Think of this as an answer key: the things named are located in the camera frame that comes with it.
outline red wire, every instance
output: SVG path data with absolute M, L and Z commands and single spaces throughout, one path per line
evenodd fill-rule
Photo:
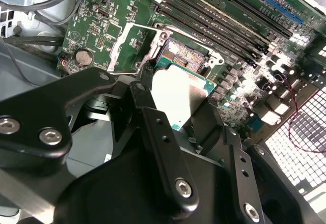
M 288 136 L 289 136 L 289 139 L 290 139 L 290 142 L 294 145 L 295 148 L 299 149 L 299 150 L 302 150 L 302 151 L 305 151 L 307 153 L 316 153 L 316 154 L 323 154 L 323 153 L 326 153 L 326 150 L 322 150 L 322 151 L 315 151 L 315 150 L 307 150 L 307 149 L 303 149 L 301 148 L 300 146 L 298 146 L 297 144 L 295 144 L 295 142 L 292 140 L 292 134 L 291 134 L 291 130 L 292 130 L 292 123 L 298 118 L 299 116 L 299 107 L 297 105 L 297 101 L 296 101 L 296 97 L 295 97 L 295 94 L 294 94 L 294 89 L 293 87 L 291 86 L 289 80 L 287 80 L 287 83 L 289 84 L 290 86 L 290 91 L 291 91 L 291 94 L 292 94 L 292 97 L 293 97 L 293 101 L 294 101 L 294 105 L 295 105 L 295 115 L 292 117 L 292 119 L 290 120 L 290 124 L 289 124 L 289 131 L 288 131 Z

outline black cable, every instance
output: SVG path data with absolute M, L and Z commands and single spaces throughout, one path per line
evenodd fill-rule
M 44 23 L 44 24 L 46 24 L 46 25 L 48 25 L 49 27 L 51 27 L 53 30 L 55 30 L 57 33 L 59 33 L 59 34 L 61 34 L 62 36 L 64 36 L 65 35 L 65 30 L 62 30 L 60 27 L 58 27 L 58 26 L 55 26 L 54 24 L 51 24 L 51 23 L 46 23 L 44 20 L 43 20 L 43 18 L 42 18 L 42 16 L 40 16 L 40 14 L 38 15 L 38 14 L 35 14 L 35 19 L 36 20 L 38 20 L 38 21 L 40 21 L 40 22 L 42 22 L 42 23 Z
M 20 67 L 19 67 L 19 65 L 18 65 L 18 62 L 17 62 L 17 60 L 16 60 L 14 54 L 12 53 L 12 51 L 10 50 L 10 48 L 7 46 L 7 44 L 4 42 L 4 40 L 3 40 L 2 37 L 0 37 L 0 43 L 3 45 L 3 47 L 4 47 L 5 50 L 7 51 L 7 54 L 9 55 L 11 61 L 12 61 L 12 62 L 14 63 L 14 65 L 16 66 L 16 69 L 17 69 L 17 71 L 19 72 L 21 78 L 22 78 L 26 83 L 28 83 L 28 84 L 30 84 L 30 85 L 32 85 L 32 86 L 34 86 L 34 87 L 39 87 L 40 85 L 37 85 L 37 84 L 31 82 L 30 80 L 28 80 L 28 79 L 26 78 L 26 76 L 24 75 L 24 73 L 21 71 L 21 69 L 20 69 Z
M 72 10 L 72 12 L 66 17 L 66 18 L 64 18 L 63 20 L 60 20 L 60 21 L 58 21 L 58 22 L 54 22 L 54 21 L 52 21 L 52 20 L 50 20 L 50 19 L 48 19 L 48 18 L 46 18 L 45 16 L 43 16 L 40 12 L 38 12 L 38 11 L 35 11 L 35 15 L 36 16 L 38 16 L 38 17 L 40 17 L 42 20 L 43 20 L 43 22 L 45 23 L 45 24 L 48 24 L 48 25 L 63 25 L 63 24 L 65 24 L 65 23 L 67 23 L 73 16 L 74 16 L 74 14 L 77 12 L 77 10 L 78 10 L 78 8 L 79 8 L 79 6 L 80 6 L 80 4 L 81 4 L 81 2 L 82 2 L 82 0 L 78 0 L 77 2 L 76 2 L 76 4 L 75 4 L 75 7 L 73 8 L 73 10 Z
M 0 1 L 0 6 L 2 8 L 14 10 L 14 11 L 26 12 L 26 11 L 37 11 L 37 10 L 51 8 L 51 7 L 61 3 L 62 1 L 63 0 L 47 0 L 47 1 L 44 1 L 41 3 L 29 5 L 29 6 L 6 4 L 6 3 Z
M 5 43 L 17 45 L 17 44 L 31 44 L 31 45 L 43 45 L 43 46 L 56 46 L 60 47 L 63 45 L 63 37 L 8 37 L 3 38 Z

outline green circuit board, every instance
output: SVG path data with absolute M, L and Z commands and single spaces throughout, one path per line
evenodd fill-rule
M 173 32 L 172 38 L 193 50 L 209 56 L 207 48 L 218 52 L 225 60 L 209 73 L 201 74 L 217 84 L 217 99 L 228 98 L 239 77 L 250 85 L 237 93 L 230 107 L 221 107 L 226 123 L 241 126 L 248 120 L 243 109 L 245 97 L 265 99 L 267 93 L 257 89 L 263 76 L 278 84 L 267 66 L 273 55 L 283 58 L 283 64 L 293 66 L 305 54 L 306 48 L 318 36 L 326 34 L 325 15 L 303 0 L 83 0 L 69 23 L 58 68 L 75 73 L 89 67 L 108 69 L 110 53 L 128 22 L 153 26 L 171 24 L 195 37 Z M 136 74 L 144 55 L 150 50 L 154 30 L 134 26 L 120 46 L 115 74 Z M 92 53 L 93 62 L 81 66 L 75 60 L 79 50 Z M 234 80 L 225 79 L 225 74 Z

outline surface-mount component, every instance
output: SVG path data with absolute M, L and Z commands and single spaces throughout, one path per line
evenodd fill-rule
M 263 102 L 259 102 L 254 107 L 254 111 L 259 118 L 268 125 L 274 126 L 281 122 L 281 117 L 277 113 L 271 111 Z
M 270 105 L 270 107 L 274 110 L 274 112 L 279 115 L 284 115 L 290 107 L 285 104 L 280 98 L 276 97 L 274 94 L 271 94 L 266 102 Z

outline expansion slot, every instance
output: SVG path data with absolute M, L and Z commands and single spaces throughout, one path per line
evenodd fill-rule
M 208 7 L 212 8 L 213 10 L 215 10 L 216 12 L 218 12 L 219 14 L 223 15 L 224 17 L 230 19 L 232 22 L 234 22 L 235 24 L 237 24 L 240 28 L 243 28 L 244 30 L 246 30 L 247 32 L 251 33 L 252 35 L 256 36 L 259 40 L 265 42 L 266 44 L 269 44 L 270 41 L 268 41 L 266 38 L 262 37 L 261 35 L 259 35 L 258 33 L 254 32 L 253 30 L 249 29 L 248 27 L 246 27 L 244 24 L 240 23 L 239 21 L 237 21 L 236 19 L 232 18 L 230 15 L 224 13 L 223 11 L 219 10 L 218 8 L 216 8 L 214 5 L 208 3 L 205 0 L 198 0 L 200 2 L 202 2 L 203 4 L 207 5 Z
M 220 20 L 217 17 L 212 16 L 212 14 L 207 12 L 205 10 L 205 8 L 203 8 L 202 6 L 197 6 L 196 4 L 194 4 L 194 3 L 190 2 L 190 1 L 187 1 L 187 0 L 172 0 L 172 1 L 177 1 L 177 2 L 180 2 L 182 4 L 185 4 L 186 6 L 189 6 L 189 7 L 193 8 L 193 11 L 197 11 L 199 15 L 201 15 L 203 18 L 206 18 L 207 21 L 210 21 L 212 25 L 218 24 L 221 27 L 223 27 L 223 29 L 226 32 L 232 33 L 233 36 L 240 39 L 242 42 L 248 43 L 248 44 L 252 45 L 253 47 L 262 49 L 262 46 L 260 44 L 258 44 L 253 39 L 246 36 L 245 34 L 242 34 L 233 25 L 231 25 L 231 24 L 229 24 L 227 22 L 224 22 L 224 21 Z
M 234 6 L 239 8 L 240 10 L 244 11 L 246 14 L 250 15 L 254 19 L 258 19 L 261 23 L 263 23 L 265 26 L 270 28 L 271 30 L 275 31 L 276 33 L 282 35 L 286 39 L 289 39 L 292 37 L 293 33 L 288 31 L 286 28 L 283 28 L 281 25 L 276 23 L 275 21 L 269 19 L 267 16 L 253 8 L 251 5 L 246 3 L 243 0 L 230 0 L 230 3 L 232 3 Z
M 192 30 L 196 35 L 198 35 L 198 36 L 202 36 L 202 40 L 208 40 L 208 43 L 209 43 L 210 45 L 213 44 L 214 47 L 217 46 L 217 47 L 219 47 L 219 49 L 222 49 L 222 50 L 224 49 L 224 50 L 226 50 L 229 54 L 233 54 L 234 56 L 236 56 L 236 57 L 242 59 L 243 61 L 249 59 L 248 56 L 246 56 L 246 55 L 244 55 L 244 54 L 242 54 L 242 53 L 240 53 L 240 52 L 238 52 L 238 51 L 236 51 L 236 50 L 230 48 L 229 46 L 227 46 L 227 45 L 221 43 L 221 42 L 218 41 L 216 38 L 214 38 L 214 37 L 212 37 L 212 36 L 209 36 L 209 35 L 205 32 L 205 30 L 198 28 L 197 26 L 193 25 L 193 24 L 190 23 L 189 21 L 187 21 L 187 20 L 181 18 L 179 15 L 174 14 L 172 11 L 163 8 L 163 9 L 160 9 L 160 10 L 159 10 L 159 13 L 160 13 L 160 14 L 163 14 L 163 15 L 169 17 L 169 18 L 171 18 L 171 19 L 174 20 L 174 21 L 177 21 L 177 22 L 180 23 L 180 24 L 185 25 L 187 28 L 191 29 L 191 30 Z
M 253 58 L 256 58 L 257 56 L 259 56 L 258 53 L 255 53 L 252 50 L 248 50 L 246 46 L 241 45 L 240 43 L 236 43 L 235 40 L 233 40 L 232 38 L 228 37 L 227 35 L 223 35 L 222 32 L 220 32 L 219 30 L 216 30 L 214 27 L 210 26 L 207 22 L 205 22 L 203 19 L 192 15 L 190 12 L 187 12 L 186 10 L 176 6 L 176 5 L 171 5 L 169 3 L 166 3 L 166 6 L 169 9 L 175 9 L 179 12 L 181 12 L 182 14 L 186 15 L 188 17 L 188 21 L 191 21 L 192 24 L 194 24 L 195 26 L 198 26 L 200 29 L 202 30 L 206 30 L 206 34 L 208 35 L 212 35 L 213 38 L 217 38 L 216 42 L 220 42 L 223 41 L 225 44 L 233 46 L 233 48 L 238 49 L 241 52 L 244 53 L 250 53 L 253 55 L 251 55 Z
M 264 1 L 267 2 L 269 5 L 271 5 L 273 8 L 277 9 L 278 11 L 280 11 L 281 14 L 285 15 L 286 17 L 288 17 L 292 21 L 294 21 L 294 22 L 296 22 L 298 24 L 303 24 L 303 21 L 301 19 L 299 19 L 294 14 L 290 13 L 288 10 L 286 10 L 285 8 L 283 8 L 281 5 L 279 5 L 278 3 L 276 3 L 274 0 L 264 0 Z

